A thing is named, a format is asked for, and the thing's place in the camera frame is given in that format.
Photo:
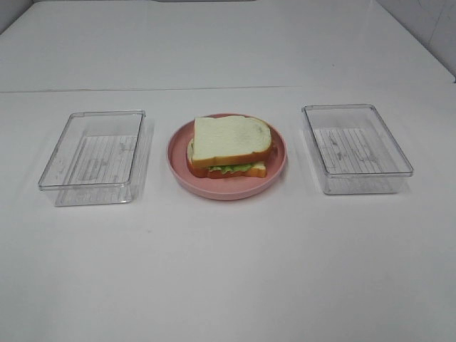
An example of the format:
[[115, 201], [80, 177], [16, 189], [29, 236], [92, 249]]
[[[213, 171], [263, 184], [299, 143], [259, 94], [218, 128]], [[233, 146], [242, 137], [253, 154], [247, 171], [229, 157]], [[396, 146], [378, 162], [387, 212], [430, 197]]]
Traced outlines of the bread slice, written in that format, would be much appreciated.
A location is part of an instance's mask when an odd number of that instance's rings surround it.
[[192, 164], [195, 167], [262, 161], [272, 148], [269, 126], [241, 115], [195, 118]]
[[222, 179], [222, 178], [229, 178], [229, 177], [266, 177], [266, 165], [264, 161], [261, 162], [254, 162], [255, 166], [246, 172], [235, 172], [235, 173], [226, 173], [222, 174], [220, 171], [210, 172], [207, 168], [208, 167], [195, 167], [192, 164], [192, 157], [193, 157], [193, 142], [194, 140], [191, 139], [187, 144], [187, 167], [189, 171], [195, 177], [208, 177], [211, 179]]

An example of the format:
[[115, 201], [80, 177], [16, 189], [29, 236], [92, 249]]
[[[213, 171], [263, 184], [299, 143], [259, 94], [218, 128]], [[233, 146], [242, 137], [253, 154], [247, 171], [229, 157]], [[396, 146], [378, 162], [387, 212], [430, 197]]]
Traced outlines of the green lettuce leaf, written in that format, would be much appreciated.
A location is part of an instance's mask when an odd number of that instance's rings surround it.
[[246, 172], [255, 166], [254, 163], [240, 164], [240, 165], [218, 165], [211, 166], [207, 169], [210, 172], [220, 171], [223, 175], [226, 173]]

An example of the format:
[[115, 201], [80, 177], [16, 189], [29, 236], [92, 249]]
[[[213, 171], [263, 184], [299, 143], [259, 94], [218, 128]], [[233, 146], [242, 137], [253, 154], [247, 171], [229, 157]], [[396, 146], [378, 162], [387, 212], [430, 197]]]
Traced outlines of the right clear plastic tray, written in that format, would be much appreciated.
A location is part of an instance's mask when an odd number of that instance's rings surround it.
[[323, 193], [394, 194], [413, 166], [374, 105], [307, 105], [305, 137]]

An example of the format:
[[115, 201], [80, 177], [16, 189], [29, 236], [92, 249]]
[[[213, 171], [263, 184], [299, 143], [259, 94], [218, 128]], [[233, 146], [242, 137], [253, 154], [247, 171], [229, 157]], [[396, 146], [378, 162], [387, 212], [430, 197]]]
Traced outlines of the pink round plate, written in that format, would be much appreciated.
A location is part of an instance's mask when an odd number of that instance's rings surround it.
[[[239, 114], [224, 113], [205, 117], [220, 118], [228, 115]], [[280, 133], [265, 121], [272, 137], [271, 152], [267, 159], [262, 160], [266, 165], [266, 177], [241, 176], [222, 179], [195, 177], [187, 167], [187, 144], [194, 137], [194, 121], [183, 125], [170, 138], [167, 147], [167, 161], [170, 169], [184, 188], [196, 195], [213, 200], [240, 200], [259, 194], [278, 180], [286, 164], [286, 144]]]

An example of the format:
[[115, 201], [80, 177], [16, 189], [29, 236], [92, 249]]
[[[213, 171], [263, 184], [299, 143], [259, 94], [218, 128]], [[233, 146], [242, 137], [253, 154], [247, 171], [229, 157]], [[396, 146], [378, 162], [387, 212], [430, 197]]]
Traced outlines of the left clear plastic tray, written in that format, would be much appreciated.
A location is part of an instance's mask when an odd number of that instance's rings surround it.
[[73, 113], [38, 188], [56, 207], [132, 202], [143, 189], [152, 133], [144, 110]]

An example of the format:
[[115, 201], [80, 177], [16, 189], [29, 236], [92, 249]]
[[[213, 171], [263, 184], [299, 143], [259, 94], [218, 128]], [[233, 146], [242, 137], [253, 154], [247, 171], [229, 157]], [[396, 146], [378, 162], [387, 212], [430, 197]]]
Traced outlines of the clear plastic tray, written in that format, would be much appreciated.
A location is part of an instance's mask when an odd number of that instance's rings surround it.
[[413, 166], [374, 105], [307, 105], [305, 137], [323, 193], [394, 194]]
[[132, 202], [143, 189], [152, 133], [144, 110], [73, 113], [38, 188], [56, 207]]

